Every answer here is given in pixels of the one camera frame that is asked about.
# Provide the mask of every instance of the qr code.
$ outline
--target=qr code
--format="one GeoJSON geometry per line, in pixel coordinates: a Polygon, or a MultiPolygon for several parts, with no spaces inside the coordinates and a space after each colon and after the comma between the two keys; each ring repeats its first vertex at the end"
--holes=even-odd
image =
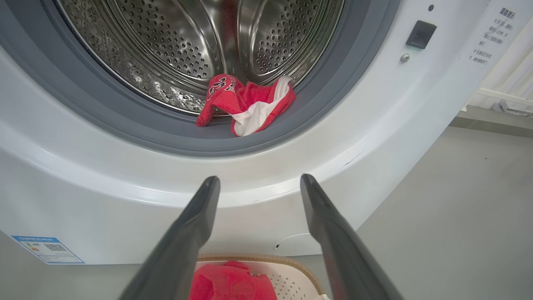
{"type": "Polygon", "coordinates": [[[67,251],[62,245],[58,244],[44,244],[48,249],[52,251],[67,251]]]}

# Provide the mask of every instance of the black square door lock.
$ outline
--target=black square door lock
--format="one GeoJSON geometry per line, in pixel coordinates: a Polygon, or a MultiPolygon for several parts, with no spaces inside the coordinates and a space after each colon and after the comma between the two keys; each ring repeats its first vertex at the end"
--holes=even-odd
{"type": "Polygon", "coordinates": [[[415,28],[411,31],[411,35],[409,36],[409,39],[407,39],[406,44],[425,49],[436,28],[437,27],[433,24],[420,20],[416,21],[415,28]]]}

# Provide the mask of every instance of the laundry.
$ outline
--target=laundry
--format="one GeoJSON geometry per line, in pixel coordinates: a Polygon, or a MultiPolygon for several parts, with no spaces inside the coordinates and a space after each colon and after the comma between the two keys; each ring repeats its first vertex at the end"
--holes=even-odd
{"type": "Polygon", "coordinates": [[[290,81],[289,76],[282,76],[272,86],[252,82],[244,86],[231,75],[217,75],[209,82],[206,103],[196,126],[208,125],[216,106],[231,115],[231,131],[236,136],[261,131],[285,112],[296,98],[290,81]]]}
{"type": "Polygon", "coordinates": [[[251,275],[248,266],[230,260],[224,265],[205,265],[192,278],[189,300],[276,300],[266,275],[251,275]]]}

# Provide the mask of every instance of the washing machine door opening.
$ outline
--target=washing machine door opening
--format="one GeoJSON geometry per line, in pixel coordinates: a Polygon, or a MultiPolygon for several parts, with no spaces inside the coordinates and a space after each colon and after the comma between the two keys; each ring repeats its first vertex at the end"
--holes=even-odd
{"type": "Polygon", "coordinates": [[[261,151],[315,124],[369,66],[399,3],[2,1],[13,23],[2,46],[55,99],[116,136],[188,156],[261,151]],[[236,138],[228,117],[198,128],[220,73],[258,84],[289,75],[297,97],[250,136],[236,138]]]}

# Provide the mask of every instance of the blue and white sticker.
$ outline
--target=blue and white sticker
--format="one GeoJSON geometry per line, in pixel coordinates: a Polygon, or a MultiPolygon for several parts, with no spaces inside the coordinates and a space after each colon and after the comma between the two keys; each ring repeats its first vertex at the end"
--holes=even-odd
{"type": "Polygon", "coordinates": [[[47,264],[85,264],[56,238],[19,235],[11,237],[47,264]]]}

